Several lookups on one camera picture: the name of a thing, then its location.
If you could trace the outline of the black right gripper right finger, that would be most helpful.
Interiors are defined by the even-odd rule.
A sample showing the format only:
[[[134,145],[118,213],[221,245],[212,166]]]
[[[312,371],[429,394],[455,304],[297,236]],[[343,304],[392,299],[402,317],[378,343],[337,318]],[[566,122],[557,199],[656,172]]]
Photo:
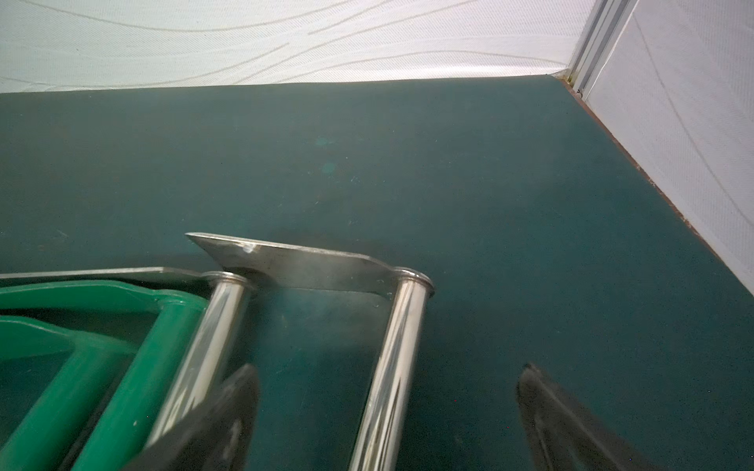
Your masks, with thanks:
[[[534,364],[523,367],[516,402],[538,470],[660,468]]]

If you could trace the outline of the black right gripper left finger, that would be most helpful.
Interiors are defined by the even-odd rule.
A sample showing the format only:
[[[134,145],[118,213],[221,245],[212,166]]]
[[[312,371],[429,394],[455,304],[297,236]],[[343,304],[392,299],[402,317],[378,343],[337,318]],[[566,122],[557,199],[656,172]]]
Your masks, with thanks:
[[[243,470],[260,399],[258,372],[243,365],[126,470]]]

